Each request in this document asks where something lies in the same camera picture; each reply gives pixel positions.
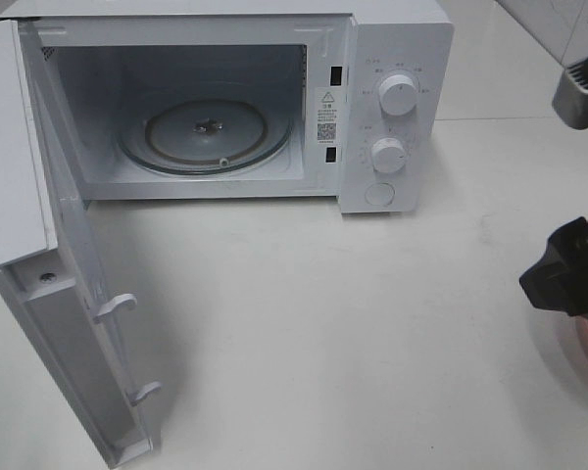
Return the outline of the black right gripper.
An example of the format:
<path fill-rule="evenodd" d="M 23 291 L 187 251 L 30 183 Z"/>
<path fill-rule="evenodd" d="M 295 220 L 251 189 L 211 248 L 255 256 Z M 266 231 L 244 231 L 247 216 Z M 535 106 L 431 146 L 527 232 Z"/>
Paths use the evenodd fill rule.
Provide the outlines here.
<path fill-rule="evenodd" d="M 578 217 L 553 232 L 519 284 L 534 307 L 588 320 L 588 220 Z"/>

